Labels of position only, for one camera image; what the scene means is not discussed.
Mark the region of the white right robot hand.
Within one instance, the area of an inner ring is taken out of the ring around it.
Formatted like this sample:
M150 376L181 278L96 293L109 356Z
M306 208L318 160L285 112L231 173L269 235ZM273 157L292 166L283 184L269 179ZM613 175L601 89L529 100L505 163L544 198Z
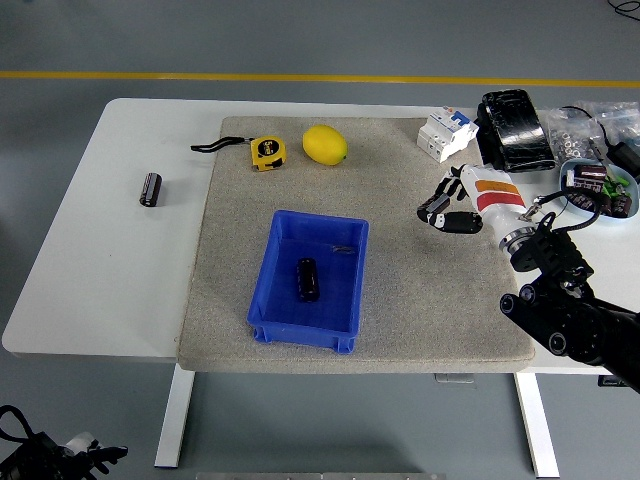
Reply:
M476 234L489 226L496 241L505 245L535 230L524 218L526 211L518 188L506 172L463 165L450 169L434 195L417 208L417 216L445 233Z

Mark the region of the black-white left robot hand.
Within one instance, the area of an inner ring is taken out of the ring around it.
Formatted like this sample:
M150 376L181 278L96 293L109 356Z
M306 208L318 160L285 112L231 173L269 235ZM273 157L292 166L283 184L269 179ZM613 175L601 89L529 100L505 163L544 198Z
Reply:
M93 470L109 474L108 465L116 465L126 457L126 446L106 447L89 432L82 432L60 447L63 454L62 479L96 479Z

